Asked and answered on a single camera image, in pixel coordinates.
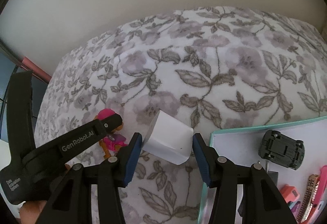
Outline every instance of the toy car wheel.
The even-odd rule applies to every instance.
[[[297,140],[296,143],[295,143],[295,145],[296,145],[297,147],[300,147],[300,146],[303,145],[303,141],[302,141],[302,140]]]
[[[264,159],[265,160],[269,160],[269,161],[272,161],[273,160],[273,158],[271,156],[269,156],[268,154],[265,154],[264,155]]]
[[[296,168],[297,168],[296,165],[295,165],[294,163],[291,163],[289,167],[290,167],[291,169],[293,169],[293,170],[296,170]]]

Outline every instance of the blue gripper pad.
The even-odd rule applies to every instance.
[[[197,138],[197,134],[193,135],[193,152],[195,155],[195,159],[197,160],[197,165],[199,167],[202,180],[203,180],[203,182],[205,182],[207,184],[207,186],[210,186],[212,184],[212,180],[210,177],[209,164],[205,157],[205,154],[203,152],[203,149],[201,147],[199,139]]]
[[[137,161],[139,160],[139,156],[141,154],[141,146],[142,146],[142,135],[140,133],[135,133],[132,140],[130,141],[129,146],[134,144],[132,150],[130,151],[130,157],[127,160],[125,167],[125,177],[123,179],[123,183],[127,186],[130,181],[132,181]]]

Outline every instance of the leaf pattern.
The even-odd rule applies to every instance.
[[[182,69],[178,69],[176,72],[185,84],[198,88],[209,86],[209,82],[199,73]]]
[[[128,140],[159,110],[207,141],[216,129],[327,115],[326,50],[313,26],[262,11],[200,7],[141,18],[63,57],[43,98],[35,143],[103,108],[122,116]],[[70,164],[95,165],[102,157],[95,144]],[[132,182],[119,189],[126,223],[195,223],[201,188],[194,154],[175,166],[142,151]]]
[[[178,218],[190,217],[191,220],[196,220],[198,207],[180,206],[174,211],[174,216]]]
[[[303,101],[303,103],[306,105],[307,108],[309,108],[312,111],[319,112],[318,105],[313,99],[313,97],[304,94],[302,92],[298,92],[298,94],[300,95],[301,100]]]
[[[147,191],[144,188],[140,188],[140,191],[145,203],[148,206],[150,206],[153,210],[163,215],[167,215],[167,216],[171,215],[167,203],[164,200],[162,200],[159,196],[153,194],[150,191]]]
[[[274,56],[272,53],[267,51],[262,51],[264,55],[264,62],[266,63],[267,67],[276,75],[281,75],[281,68],[279,65],[279,61],[276,56]]]
[[[168,182],[168,184],[166,185],[166,188],[165,188],[165,191],[164,191],[164,196],[165,196],[165,199],[168,202],[168,204],[172,208],[174,208],[175,203],[176,203],[176,199],[177,199],[177,195],[174,192],[173,185],[171,184],[171,182]]]
[[[144,179],[145,175],[147,174],[147,171],[142,163],[137,163],[135,173],[138,179]]]

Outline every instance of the pink object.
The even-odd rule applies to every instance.
[[[319,176],[319,186],[315,195],[315,199],[312,202],[312,208],[308,215],[308,218],[302,222],[301,224],[308,224],[311,222],[311,218],[315,215],[316,210],[318,209],[318,205],[320,203],[321,197],[323,196],[323,193],[325,192],[327,185],[327,165],[323,166],[320,169],[320,176]]]
[[[108,109],[108,108],[103,109],[103,110],[99,111],[98,119],[103,120],[103,119],[105,119],[105,118],[107,118],[107,117],[109,117],[111,115],[114,115],[114,114],[115,114],[115,112],[112,109]]]
[[[122,147],[127,146],[127,144],[125,144],[126,138],[121,134],[109,134],[108,136],[104,137],[103,141],[107,148],[111,151],[116,151],[115,145],[121,145]]]
[[[295,205],[292,207],[291,212],[293,213],[293,216],[296,217],[298,215],[299,209],[300,209],[301,202],[297,201]]]
[[[317,189],[315,199],[312,202],[313,207],[318,206],[320,199],[321,199],[323,193],[325,192],[326,184],[327,184],[327,165],[323,166],[320,169],[319,186]]]
[[[41,68],[39,68],[36,64],[34,64],[30,59],[27,57],[24,57],[22,60],[22,64],[26,66],[27,68],[31,69],[34,74],[36,74],[38,77],[46,81],[47,83],[50,82],[51,76],[45,73]]]

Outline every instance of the black toy car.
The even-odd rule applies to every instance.
[[[297,170],[304,159],[303,141],[294,140],[275,130],[268,130],[262,138],[259,156],[286,168]]]

